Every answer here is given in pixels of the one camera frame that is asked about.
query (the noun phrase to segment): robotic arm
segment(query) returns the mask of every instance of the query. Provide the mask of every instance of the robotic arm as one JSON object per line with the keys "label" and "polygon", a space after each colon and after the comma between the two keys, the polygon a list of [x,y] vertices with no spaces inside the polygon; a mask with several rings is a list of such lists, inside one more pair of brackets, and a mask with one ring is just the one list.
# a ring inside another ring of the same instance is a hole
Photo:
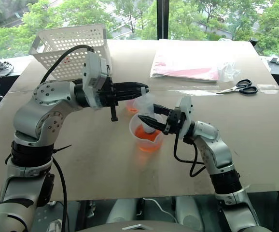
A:
{"label": "robotic arm", "polygon": [[199,147],[215,189],[215,197],[231,231],[239,232],[249,227],[259,226],[256,212],[240,184],[240,175],[235,170],[229,147],[222,141],[219,130],[213,125],[191,120],[190,96],[183,97],[173,110],[155,104],[154,112],[166,115],[166,124],[159,123],[148,116],[139,116],[139,118],[164,134],[179,134],[179,138],[185,143],[195,143]]}
{"label": "robotic arm", "polygon": [[49,171],[54,143],[64,119],[84,107],[111,108],[117,121],[119,101],[141,96],[136,82],[112,83],[106,61],[88,51],[83,83],[46,81],[37,86],[31,100],[14,117],[16,129],[7,160],[7,179],[1,191],[0,232],[25,231],[32,225],[36,207],[50,200],[54,175]]}

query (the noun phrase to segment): wire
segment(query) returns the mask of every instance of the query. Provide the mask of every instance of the wire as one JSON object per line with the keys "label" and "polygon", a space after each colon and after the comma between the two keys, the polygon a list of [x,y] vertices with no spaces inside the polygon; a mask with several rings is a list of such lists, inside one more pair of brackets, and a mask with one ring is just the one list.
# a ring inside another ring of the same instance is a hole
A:
{"label": "wire", "polygon": [[191,161],[191,160],[183,160],[183,159],[180,159],[178,156],[177,156],[177,144],[178,144],[178,138],[179,138],[179,132],[180,130],[177,131],[176,133],[176,137],[175,137],[175,144],[174,144],[174,157],[176,160],[178,160],[179,162],[182,162],[182,163],[194,163],[196,162],[196,164],[203,164],[203,162],[197,162],[196,160],[194,161]]}
{"label": "wire", "polygon": [[194,147],[194,150],[195,150],[195,157],[194,157],[194,161],[191,161],[191,160],[183,160],[183,159],[180,159],[178,156],[177,156],[177,145],[178,145],[178,139],[179,139],[179,132],[180,132],[180,129],[177,129],[177,132],[176,132],[176,137],[175,137],[175,144],[174,144],[174,157],[177,161],[179,162],[182,162],[182,163],[191,163],[192,166],[191,166],[191,170],[190,170],[190,177],[195,177],[197,175],[199,175],[206,167],[202,167],[200,168],[196,173],[193,174],[193,171],[194,171],[194,168],[195,168],[195,165],[196,164],[202,164],[202,165],[205,165],[203,162],[198,162],[197,161],[197,155],[198,155],[198,150],[197,150],[197,146],[195,145],[195,143],[193,142],[192,145]]}
{"label": "wire", "polygon": [[66,187],[66,182],[64,180],[63,177],[63,173],[62,170],[58,164],[58,162],[55,160],[55,158],[53,157],[53,163],[56,166],[60,179],[61,179],[61,185],[62,185],[62,192],[63,192],[63,213],[62,213],[62,228],[61,228],[61,232],[65,232],[66,231],[66,217],[67,217],[67,187]]}
{"label": "wire", "polygon": [[92,49],[92,47],[90,46],[87,46],[87,45],[84,45],[84,44],[81,44],[81,45],[77,45],[73,48],[70,48],[69,50],[67,50],[65,53],[63,53],[61,55],[61,57],[59,57],[59,59],[52,65],[52,67],[46,72],[46,74],[44,75],[44,77],[42,78],[40,84],[42,84],[43,82],[46,81],[46,79],[48,78],[48,76],[52,73],[52,71],[58,66],[58,64],[68,55],[70,54],[71,52],[79,49],[79,48],[87,48],[88,51],[92,51],[94,52],[94,50]]}
{"label": "wire", "polygon": [[193,143],[193,147],[194,147],[194,150],[195,150],[195,156],[194,156],[194,162],[193,162],[193,164],[191,166],[191,170],[190,170],[190,177],[196,177],[198,174],[200,174],[206,168],[204,166],[204,167],[200,168],[196,173],[193,174],[195,165],[197,163],[197,153],[198,153],[195,143]]}
{"label": "wire", "polygon": [[68,232],[70,232],[70,231],[71,231],[71,230],[70,230],[70,219],[69,219],[68,211],[67,211],[67,220],[68,220]]}
{"label": "wire", "polygon": [[171,213],[169,213],[168,211],[165,211],[164,209],[162,209],[162,207],[160,206],[160,204],[156,200],[151,199],[151,198],[143,198],[143,199],[146,200],[146,201],[147,200],[148,201],[153,201],[163,213],[166,213],[166,214],[170,215],[174,219],[174,221],[177,223],[176,218]]}
{"label": "wire", "polygon": [[7,61],[0,63],[0,72],[5,69],[9,69],[9,72],[7,74],[5,74],[4,76],[0,75],[0,77],[6,77],[6,76],[10,75],[14,70],[14,66],[12,64],[10,64],[10,62],[7,62]]}

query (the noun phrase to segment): table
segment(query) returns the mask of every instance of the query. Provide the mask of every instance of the table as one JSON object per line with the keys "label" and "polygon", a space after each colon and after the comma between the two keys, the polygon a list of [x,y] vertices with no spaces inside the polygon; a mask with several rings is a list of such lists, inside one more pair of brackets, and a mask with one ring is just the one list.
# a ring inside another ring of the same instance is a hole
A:
{"label": "table", "polygon": [[[156,103],[173,108],[179,97],[194,90],[220,89],[211,83],[170,78],[149,79],[157,41],[109,40],[113,81],[137,81],[150,86]],[[202,52],[231,51],[239,79],[250,78],[256,85],[277,85],[249,42],[190,41]],[[17,109],[29,101],[45,68],[33,60],[0,103],[0,189],[6,175],[5,158],[10,154]],[[232,150],[240,181],[248,192],[279,190],[279,89],[260,90],[255,96],[239,93],[192,96],[194,120],[210,122],[220,129]],[[164,137],[155,153],[140,151],[130,136],[132,115],[122,102],[117,107],[118,122],[111,122],[110,109],[86,108],[70,114],[60,131],[55,148],[72,146],[57,154],[68,190],[68,200],[96,200],[153,196],[212,194],[207,172],[189,177],[190,165],[173,157],[174,135]],[[179,142],[178,155],[191,159],[193,148]],[[55,167],[52,200],[62,199]]]}

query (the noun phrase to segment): plastic bag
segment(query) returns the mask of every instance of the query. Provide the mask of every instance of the plastic bag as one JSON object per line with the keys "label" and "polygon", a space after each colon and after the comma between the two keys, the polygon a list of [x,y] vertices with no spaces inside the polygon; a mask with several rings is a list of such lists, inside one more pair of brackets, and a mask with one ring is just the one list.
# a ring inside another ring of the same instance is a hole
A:
{"label": "plastic bag", "polygon": [[215,42],[205,44],[205,51],[196,46],[196,41],[159,42],[150,72],[152,78],[171,76],[193,81],[228,82],[240,73],[234,68],[232,51],[215,46]]}

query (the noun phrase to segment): clear plastic cup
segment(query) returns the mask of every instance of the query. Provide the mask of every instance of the clear plastic cup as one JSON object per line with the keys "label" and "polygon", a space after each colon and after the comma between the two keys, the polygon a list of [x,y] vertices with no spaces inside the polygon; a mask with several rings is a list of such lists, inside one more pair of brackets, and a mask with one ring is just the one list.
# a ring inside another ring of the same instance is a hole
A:
{"label": "clear plastic cup", "polygon": [[[136,136],[137,132],[139,131],[139,127],[141,127],[141,120],[138,117],[138,113],[135,114],[129,123],[129,129],[132,134],[132,136],[135,138],[137,145],[139,146],[139,149],[146,152],[153,152],[160,148],[162,141],[163,141],[163,133],[159,130],[156,130],[154,133],[157,133],[155,139],[153,141],[149,139],[141,139]],[[157,119],[158,122],[163,123],[163,119],[160,115],[154,114],[155,119]]]}
{"label": "clear plastic cup", "polygon": [[136,114],[138,110],[134,106],[135,99],[127,100],[126,101],[126,109],[133,114]]}

